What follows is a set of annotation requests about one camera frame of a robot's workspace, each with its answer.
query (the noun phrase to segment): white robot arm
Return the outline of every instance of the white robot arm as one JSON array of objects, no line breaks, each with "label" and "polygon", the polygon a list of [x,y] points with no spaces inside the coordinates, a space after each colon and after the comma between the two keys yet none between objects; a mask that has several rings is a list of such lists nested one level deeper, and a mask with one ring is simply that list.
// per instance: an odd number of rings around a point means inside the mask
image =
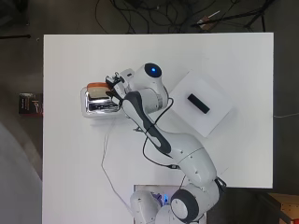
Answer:
[{"label": "white robot arm", "polygon": [[121,105],[127,117],[138,125],[161,153],[173,158],[191,181],[172,196],[170,205],[162,208],[150,192],[136,191],[131,197],[135,222],[203,221],[204,213],[220,198],[222,185],[212,160],[194,136],[165,132],[149,117],[149,113],[166,108],[168,103],[161,68],[154,63],[146,63],[136,73],[128,69],[113,78],[107,77],[107,84],[112,89],[112,101]]}]

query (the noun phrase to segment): dark floor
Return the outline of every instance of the dark floor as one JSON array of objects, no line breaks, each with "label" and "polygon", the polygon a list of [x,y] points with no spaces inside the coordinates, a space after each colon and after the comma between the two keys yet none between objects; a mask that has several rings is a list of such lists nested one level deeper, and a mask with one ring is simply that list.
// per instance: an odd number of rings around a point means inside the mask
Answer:
[{"label": "dark floor", "polygon": [[[18,94],[20,92],[43,91],[43,35],[46,34],[103,34],[104,31],[94,18],[94,8],[97,0],[31,0],[24,17],[18,17],[18,23],[0,30],[0,35],[30,34],[30,39],[0,40],[0,91],[10,101],[11,114],[18,116]],[[156,6],[164,0],[146,0],[149,6]],[[212,0],[199,0],[192,7],[193,11],[209,5]],[[226,16],[253,10],[259,7],[264,0],[241,0]],[[175,6],[179,0],[173,0]],[[218,10],[219,18],[231,5],[230,0],[217,0],[216,3],[202,13],[196,14],[191,20],[181,27],[183,33],[198,33],[190,28],[190,24],[198,21],[205,15],[210,15]],[[299,1],[277,0],[265,14],[266,30],[275,33],[274,54],[274,111],[276,115],[285,115],[299,112],[299,66],[297,65],[297,52],[299,48]],[[148,20],[147,11],[140,11]],[[132,15],[132,26],[138,34],[147,32],[147,24],[136,13]],[[153,14],[159,23],[168,23],[166,17]],[[174,18],[175,11],[169,8],[169,16]],[[110,34],[126,34],[128,24],[120,12],[109,1],[101,0],[97,9],[98,20]],[[184,19],[184,14],[179,11],[178,21]],[[245,23],[250,18],[237,19],[234,22]],[[157,26],[149,23],[150,32],[153,34],[168,33],[167,26]],[[253,32],[261,32],[261,20],[252,25]],[[212,33],[222,32],[248,32],[232,24],[219,23]],[[42,119],[18,118],[20,125],[28,133],[37,151],[42,156]],[[299,194],[299,116],[287,119],[274,120],[274,189],[279,193]],[[244,223],[239,216],[233,216],[234,208],[238,211],[256,209],[252,198],[242,189],[230,189],[223,203],[214,211],[223,222],[209,220],[209,223]],[[232,209],[224,209],[227,204]]]}]

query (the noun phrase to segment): white table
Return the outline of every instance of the white table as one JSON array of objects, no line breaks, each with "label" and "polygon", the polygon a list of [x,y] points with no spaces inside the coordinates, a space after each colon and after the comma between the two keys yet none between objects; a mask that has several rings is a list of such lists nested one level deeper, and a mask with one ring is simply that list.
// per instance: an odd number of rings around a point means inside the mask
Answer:
[{"label": "white table", "polygon": [[[100,168],[111,120],[81,116],[80,90],[126,68],[153,62],[171,91],[191,69],[213,77],[234,109],[204,139],[195,134],[230,187],[272,188],[273,35],[46,35],[44,47],[43,223],[133,223]],[[174,122],[161,127],[191,132]],[[135,184],[179,185],[183,174],[146,161],[143,133],[117,120],[109,137],[107,172],[129,203]],[[150,144],[157,161],[169,159]]]}]

